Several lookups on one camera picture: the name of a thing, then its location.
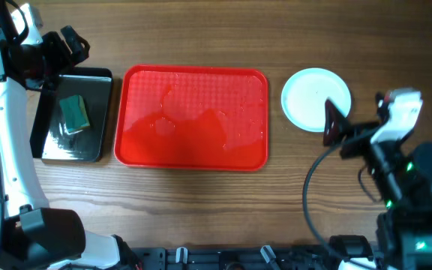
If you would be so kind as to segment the light blue plate back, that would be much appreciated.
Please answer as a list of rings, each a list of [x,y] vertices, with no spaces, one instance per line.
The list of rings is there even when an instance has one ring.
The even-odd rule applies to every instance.
[[[320,133],[325,129],[325,102],[330,100],[348,116],[352,97],[347,84],[334,72],[319,67],[293,74],[280,96],[287,119],[303,131]]]

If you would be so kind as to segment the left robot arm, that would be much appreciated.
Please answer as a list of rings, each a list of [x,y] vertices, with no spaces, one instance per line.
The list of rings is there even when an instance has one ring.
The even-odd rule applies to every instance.
[[[87,232],[75,211],[51,208],[26,130],[27,83],[41,83],[87,59],[89,44],[70,26],[40,43],[0,39],[0,269],[137,269],[118,236]]]

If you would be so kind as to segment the green yellow sponge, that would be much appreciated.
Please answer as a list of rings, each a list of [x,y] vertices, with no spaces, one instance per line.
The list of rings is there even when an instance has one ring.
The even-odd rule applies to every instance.
[[[66,130],[69,134],[75,134],[91,126],[82,96],[72,95],[63,98],[59,101],[59,106]]]

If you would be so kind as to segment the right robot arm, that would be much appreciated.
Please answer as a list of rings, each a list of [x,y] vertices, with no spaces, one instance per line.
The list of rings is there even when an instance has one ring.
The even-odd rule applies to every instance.
[[[387,269],[432,269],[432,142],[404,154],[422,101],[382,101],[376,121],[351,124],[330,101],[325,102],[323,143],[343,143],[342,158],[363,157],[385,203],[377,218],[376,238]]]

